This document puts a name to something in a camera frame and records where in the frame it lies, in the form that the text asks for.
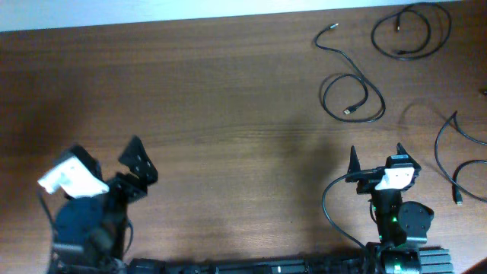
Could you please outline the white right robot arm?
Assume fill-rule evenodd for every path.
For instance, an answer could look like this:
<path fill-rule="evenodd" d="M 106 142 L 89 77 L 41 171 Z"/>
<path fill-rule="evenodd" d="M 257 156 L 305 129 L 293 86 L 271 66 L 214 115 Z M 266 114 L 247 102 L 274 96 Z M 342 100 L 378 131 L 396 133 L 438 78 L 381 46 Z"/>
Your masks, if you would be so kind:
<path fill-rule="evenodd" d="M 396 154 L 386 159 L 384 166 L 361 169 L 355 147 L 350 149 L 347 173 L 332 181 L 323 191 L 322 210 L 327 221 L 341 235 L 361 249 L 360 273 L 420 273 L 419 248 L 427 243 L 427 233 L 434 211 L 415 201 L 403 201 L 402 193 L 409 190 L 419 176 L 421 166 L 401 144 Z M 378 243 L 363 244 L 343 231 L 326 209 L 326 194 L 340 181 L 356 183 L 358 195 L 369 194 L 369 212 L 372 214 Z"/>

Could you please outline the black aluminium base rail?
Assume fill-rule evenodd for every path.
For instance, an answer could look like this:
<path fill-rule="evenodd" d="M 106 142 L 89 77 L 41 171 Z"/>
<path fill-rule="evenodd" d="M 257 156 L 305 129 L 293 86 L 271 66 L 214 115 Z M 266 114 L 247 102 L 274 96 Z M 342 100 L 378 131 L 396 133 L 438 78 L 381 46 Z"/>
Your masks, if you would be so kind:
<path fill-rule="evenodd" d="M 123 270 L 127 274 L 287 274 L 287 273 L 453 273 L 448 250 L 437 248 L 416 253 L 384 251 L 372 261 L 360 256 L 312 256 L 286 260 L 242 260 L 213 263 L 167 263 L 133 259 Z"/>

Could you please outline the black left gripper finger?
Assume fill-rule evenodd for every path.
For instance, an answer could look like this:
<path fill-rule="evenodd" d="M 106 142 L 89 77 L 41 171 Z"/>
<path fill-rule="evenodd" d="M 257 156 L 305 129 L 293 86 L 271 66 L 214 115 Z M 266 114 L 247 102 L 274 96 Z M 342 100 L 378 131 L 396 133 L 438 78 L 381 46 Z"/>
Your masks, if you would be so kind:
<path fill-rule="evenodd" d="M 158 171 L 146 153 L 142 140 L 134 135 L 118 158 L 118 162 L 136 175 L 142 182 L 151 185 L 158 181 Z"/>
<path fill-rule="evenodd" d="M 97 179 L 102 179 L 102 170 L 100 162 L 93 158 L 81 145 L 75 144 L 70 148 L 64 150 L 63 153 L 56 159 L 56 164 L 61 164 L 63 161 L 76 157 Z"/>

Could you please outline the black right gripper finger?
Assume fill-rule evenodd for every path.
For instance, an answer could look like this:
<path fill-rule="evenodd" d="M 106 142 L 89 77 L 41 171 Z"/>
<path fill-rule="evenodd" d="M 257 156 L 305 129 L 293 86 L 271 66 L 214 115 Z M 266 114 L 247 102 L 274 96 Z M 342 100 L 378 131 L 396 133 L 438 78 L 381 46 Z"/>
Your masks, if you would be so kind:
<path fill-rule="evenodd" d="M 398 142 L 396 144 L 396 155 L 401 156 L 401 157 L 409 157 L 409 153 L 406 151 L 406 149 L 403 147 L 403 145 Z"/>
<path fill-rule="evenodd" d="M 346 183 L 356 182 L 358 180 L 358 175 L 361 172 L 361 166 L 355 150 L 355 146 L 352 145 L 350 149 L 349 156 L 349 166 L 347 170 L 347 177 L 345 179 Z"/>

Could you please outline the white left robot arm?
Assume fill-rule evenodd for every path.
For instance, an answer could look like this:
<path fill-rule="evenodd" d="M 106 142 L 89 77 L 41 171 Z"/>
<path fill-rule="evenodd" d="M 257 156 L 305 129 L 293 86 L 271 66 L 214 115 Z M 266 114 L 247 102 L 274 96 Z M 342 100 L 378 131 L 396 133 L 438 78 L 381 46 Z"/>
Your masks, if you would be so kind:
<path fill-rule="evenodd" d="M 134 234 L 128 206 L 147 196 L 158 171 L 138 136 L 131 138 L 118 161 L 128 172 L 104 180 L 100 162 L 81 145 L 73 145 L 38 180 L 44 192 L 62 190 L 67 200 L 55 215 L 41 203 L 53 233 L 50 273 L 130 271 L 123 261 Z"/>

